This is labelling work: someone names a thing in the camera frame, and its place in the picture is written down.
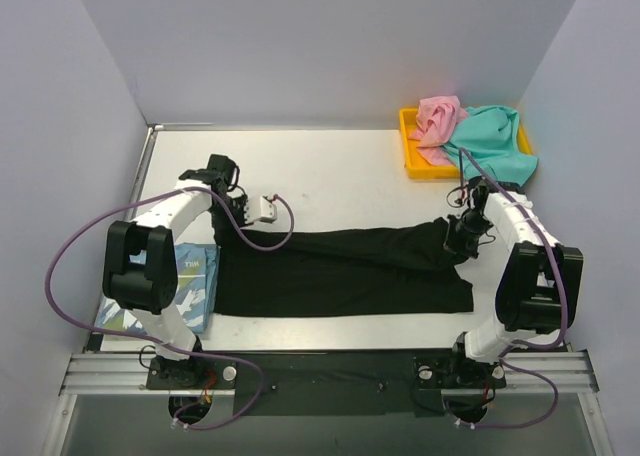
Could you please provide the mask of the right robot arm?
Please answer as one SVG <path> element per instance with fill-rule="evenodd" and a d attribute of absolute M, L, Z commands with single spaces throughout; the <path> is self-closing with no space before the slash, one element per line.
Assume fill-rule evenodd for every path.
<path fill-rule="evenodd" d="M 518 184 L 474 177 L 462 190 L 462 212 L 448 217 L 444 250 L 475 259 L 480 238 L 494 229 L 509 252 L 493 315 L 460 334 L 446 361 L 450 380 L 469 385 L 511 349 L 548 350 L 563 342 L 575 320 L 584 256 L 546 230 Z"/>

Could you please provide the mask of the yellow plastic bin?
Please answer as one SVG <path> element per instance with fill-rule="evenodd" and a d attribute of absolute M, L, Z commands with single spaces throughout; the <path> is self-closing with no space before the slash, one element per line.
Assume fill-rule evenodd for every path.
<path fill-rule="evenodd" d="M 405 166 L 408 175 L 413 179 L 420 180 L 463 176 L 462 169 L 458 169 L 453 163 L 448 166 L 432 166 L 418 154 L 416 150 L 417 142 L 409 139 L 411 133 L 416 129 L 417 112 L 418 108 L 411 110 L 403 109 L 400 111 L 400 132 L 404 144 Z M 522 152 L 534 155 L 528 146 L 528 141 L 522 137 L 521 123 L 518 130 L 518 144 Z M 466 154 L 481 173 L 484 172 L 473 160 L 471 155 L 465 149 L 461 148 L 459 157 L 462 157 L 463 154 Z"/>

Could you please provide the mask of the black t shirt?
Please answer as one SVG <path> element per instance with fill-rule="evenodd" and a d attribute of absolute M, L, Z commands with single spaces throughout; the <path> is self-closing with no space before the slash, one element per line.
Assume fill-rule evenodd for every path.
<path fill-rule="evenodd" d="M 404 228 L 295 233 L 218 228 L 214 310 L 319 318 L 473 311 L 472 285 L 444 248 L 442 218 Z"/>

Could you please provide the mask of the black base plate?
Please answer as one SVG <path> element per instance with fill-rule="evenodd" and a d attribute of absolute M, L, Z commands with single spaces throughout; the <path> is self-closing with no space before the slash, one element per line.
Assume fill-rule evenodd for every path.
<path fill-rule="evenodd" d="M 247 407 L 251 416 L 440 416 L 446 392 L 455 409 L 482 416 L 506 378 L 496 363 L 446 349 L 287 351 L 206 354 L 179 363 L 155 357 L 145 386 L 172 392 L 173 409 L 196 403 L 186 412 L 191 420 L 225 391 L 234 394 L 234 411 Z"/>

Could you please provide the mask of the folded light blue t shirt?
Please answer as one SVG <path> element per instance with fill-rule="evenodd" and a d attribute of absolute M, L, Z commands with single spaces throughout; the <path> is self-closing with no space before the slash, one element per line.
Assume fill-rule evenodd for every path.
<path fill-rule="evenodd" d="M 187 327 L 195 334 L 207 328 L 216 298 L 219 247 L 182 243 L 175 247 L 178 286 L 174 302 Z M 104 297 L 95 320 L 97 327 L 144 334 L 140 321 L 112 299 Z"/>

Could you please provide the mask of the teal t shirt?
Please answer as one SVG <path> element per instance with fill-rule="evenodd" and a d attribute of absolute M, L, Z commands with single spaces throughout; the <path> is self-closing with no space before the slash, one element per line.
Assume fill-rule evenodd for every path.
<path fill-rule="evenodd" d="M 538 158 L 522 152 L 518 144 L 520 115 L 517 110 L 499 105 L 467 107 L 468 116 L 456 127 L 442 146 L 447 159 L 462 169 L 465 179 L 481 176 L 477 165 L 493 180 L 523 186 L 534 174 Z"/>

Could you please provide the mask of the pink t shirt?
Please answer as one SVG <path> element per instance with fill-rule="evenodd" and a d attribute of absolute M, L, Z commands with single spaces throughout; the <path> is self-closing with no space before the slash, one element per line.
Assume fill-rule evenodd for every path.
<path fill-rule="evenodd" d="M 416 129 L 409 139 L 417 142 L 418 154 L 432 166 L 448 166 L 451 161 L 443 146 L 450 140 L 456 126 L 469 113 L 457 96 L 435 96 L 419 101 Z"/>

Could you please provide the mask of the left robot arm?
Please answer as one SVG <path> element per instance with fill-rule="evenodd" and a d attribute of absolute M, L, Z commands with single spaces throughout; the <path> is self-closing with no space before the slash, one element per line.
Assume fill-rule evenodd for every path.
<path fill-rule="evenodd" d="M 178 267 L 174 240 L 205 212 L 231 211 L 243 223 L 246 196 L 231 198 L 240 170 L 227 156 L 212 155 L 203 169 L 182 173 L 175 194 L 151 204 L 131 221 L 116 221 L 107 231 L 102 288 L 106 297 L 129 311 L 154 339 L 157 371 L 184 388 L 199 385 L 206 363 L 196 334 L 174 303 Z"/>

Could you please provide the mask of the aluminium front rail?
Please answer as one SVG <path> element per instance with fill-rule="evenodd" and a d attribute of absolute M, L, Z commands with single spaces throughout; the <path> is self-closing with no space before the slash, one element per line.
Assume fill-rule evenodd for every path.
<path fill-rule="evenodd" d="M 62 395 L 137 395 L 150 393 L 148 370 L 134 353 L 77 354 L 64 376 Z M 599 385 L 589 355 L 578 352 L 515 352 L 505 361 L 550 379 L 561 393 L 596 393 Z"/>

